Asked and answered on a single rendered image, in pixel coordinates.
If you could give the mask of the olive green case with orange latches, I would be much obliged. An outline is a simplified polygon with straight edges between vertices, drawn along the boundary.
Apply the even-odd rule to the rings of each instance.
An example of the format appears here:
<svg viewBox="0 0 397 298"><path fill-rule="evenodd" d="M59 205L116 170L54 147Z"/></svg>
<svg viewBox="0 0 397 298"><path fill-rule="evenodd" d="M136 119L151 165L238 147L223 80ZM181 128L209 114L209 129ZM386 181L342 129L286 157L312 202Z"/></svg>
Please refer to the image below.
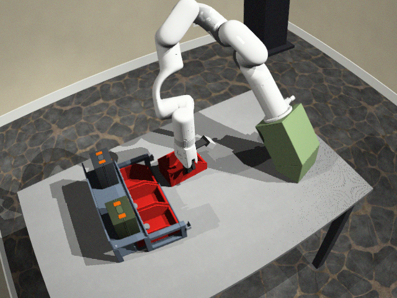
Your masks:
<svg viewBox="0 0 397 298"><path fill-rule="evenodd" d="M105 206L119 240L140 232L127 196L106 202Z"/></svg>

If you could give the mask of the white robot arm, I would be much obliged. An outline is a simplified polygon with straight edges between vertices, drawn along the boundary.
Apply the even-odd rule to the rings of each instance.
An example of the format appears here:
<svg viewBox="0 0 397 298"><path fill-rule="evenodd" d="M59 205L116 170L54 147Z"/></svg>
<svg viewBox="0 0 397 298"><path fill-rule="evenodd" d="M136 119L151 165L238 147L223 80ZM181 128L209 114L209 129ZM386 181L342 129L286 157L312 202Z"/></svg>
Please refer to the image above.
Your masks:
<svg viewBox="0 0 397 298"><path fill-rule="evenodd" d="M168 77L183 68L178 42L192 23L201 26L221 46L232 45L234 62L264 111L265 123L275 122L292 111L289 104L295 97L282 97L264 64L268 57L265 45L243 23L237 20L227 21L206 4L195 0L180 0L154 36L160 72L152 90L156 116L160 120L172 119L177 146L189 147L195 142L194 100L190 95L161 99L160 88ZM216 144L203 135L195 142L195 147L198 149L204 145L213 149Z"/></svg>

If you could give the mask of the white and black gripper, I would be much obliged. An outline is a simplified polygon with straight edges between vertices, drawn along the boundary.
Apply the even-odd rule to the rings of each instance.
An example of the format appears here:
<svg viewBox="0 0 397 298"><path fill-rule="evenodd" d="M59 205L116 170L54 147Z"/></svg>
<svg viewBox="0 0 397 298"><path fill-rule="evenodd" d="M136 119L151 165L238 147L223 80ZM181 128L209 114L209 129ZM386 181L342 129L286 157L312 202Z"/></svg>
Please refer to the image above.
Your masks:
<svg viewBox="0 0 397 298"><path fill-rule="evenodd" d="M190 173L192 170L196 169L195 164L197 164L197 151L195 147L195 142L189 147L179 147L175 144L174 141L174 154L183 164L185 174Z"/></svg>

